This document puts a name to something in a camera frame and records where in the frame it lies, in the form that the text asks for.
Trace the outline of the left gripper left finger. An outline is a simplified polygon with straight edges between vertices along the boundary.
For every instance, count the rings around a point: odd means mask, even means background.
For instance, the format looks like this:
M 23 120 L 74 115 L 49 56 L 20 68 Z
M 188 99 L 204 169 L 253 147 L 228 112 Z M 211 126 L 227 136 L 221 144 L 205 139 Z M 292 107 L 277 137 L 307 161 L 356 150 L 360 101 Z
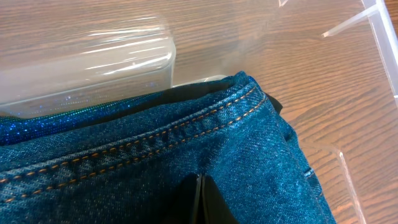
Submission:
M 179 185 L 173 204 L 165 213 L 161 224 L 193 224 L 197 222 L 201 188 L 200 174 L 189 174 Z

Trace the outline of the blue green sequin cloth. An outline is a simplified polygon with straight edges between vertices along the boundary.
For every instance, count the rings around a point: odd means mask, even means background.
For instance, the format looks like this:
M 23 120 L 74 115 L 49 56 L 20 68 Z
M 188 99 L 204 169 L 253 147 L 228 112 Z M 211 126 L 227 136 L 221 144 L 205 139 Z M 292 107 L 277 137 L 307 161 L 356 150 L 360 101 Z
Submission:
M 151 93 L 36 118 L 2 116 L 1 145 L 17 144 L 118 119 L 154 106 L 163 95 L 162 92 Z

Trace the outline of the clear plastic storage bin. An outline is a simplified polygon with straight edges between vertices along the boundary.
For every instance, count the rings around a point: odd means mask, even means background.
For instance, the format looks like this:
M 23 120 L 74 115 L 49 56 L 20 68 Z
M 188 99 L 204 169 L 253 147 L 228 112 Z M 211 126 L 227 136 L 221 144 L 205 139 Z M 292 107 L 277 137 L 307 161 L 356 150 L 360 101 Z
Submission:
M 334 223 L 397 222 L 397 36 L 383 1 L 1 2 L 1 117 L 239 72 L 282 105 Z

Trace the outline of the black cloth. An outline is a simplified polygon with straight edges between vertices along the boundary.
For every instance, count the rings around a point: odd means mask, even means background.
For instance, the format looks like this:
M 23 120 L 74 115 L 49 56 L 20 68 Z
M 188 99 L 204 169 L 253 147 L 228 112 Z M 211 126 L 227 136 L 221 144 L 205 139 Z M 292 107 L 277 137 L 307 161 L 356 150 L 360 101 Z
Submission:
M 97 119 L 93 124 L 112 121 L 159 105 L 195 100 L 210 93 L 227 90 L 234 86 L 235 83 L 235 81 L 232 81 L 232 77 L 227 77 L 222 80 L 183 85 L 156 93 L 116 101 L 114 111 Z

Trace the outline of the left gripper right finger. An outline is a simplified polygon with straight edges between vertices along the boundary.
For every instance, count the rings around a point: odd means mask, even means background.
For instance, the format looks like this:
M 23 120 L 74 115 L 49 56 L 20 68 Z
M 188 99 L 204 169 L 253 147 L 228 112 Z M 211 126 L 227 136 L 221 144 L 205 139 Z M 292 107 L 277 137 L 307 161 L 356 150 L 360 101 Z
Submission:
M 215 181 L 207 175 L 201 179 L 201 223 L 238 224 Z

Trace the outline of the blue denim jeans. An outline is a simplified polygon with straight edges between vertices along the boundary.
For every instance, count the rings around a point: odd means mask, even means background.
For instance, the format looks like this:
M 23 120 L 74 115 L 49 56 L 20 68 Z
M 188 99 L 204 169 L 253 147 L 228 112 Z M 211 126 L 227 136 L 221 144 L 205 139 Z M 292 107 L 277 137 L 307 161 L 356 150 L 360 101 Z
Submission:
M 235 85 L 105 123 L 1 145 L 2 223 L 160 223 L 189 174 L 238 223 L 334 223 L 282 105 Z

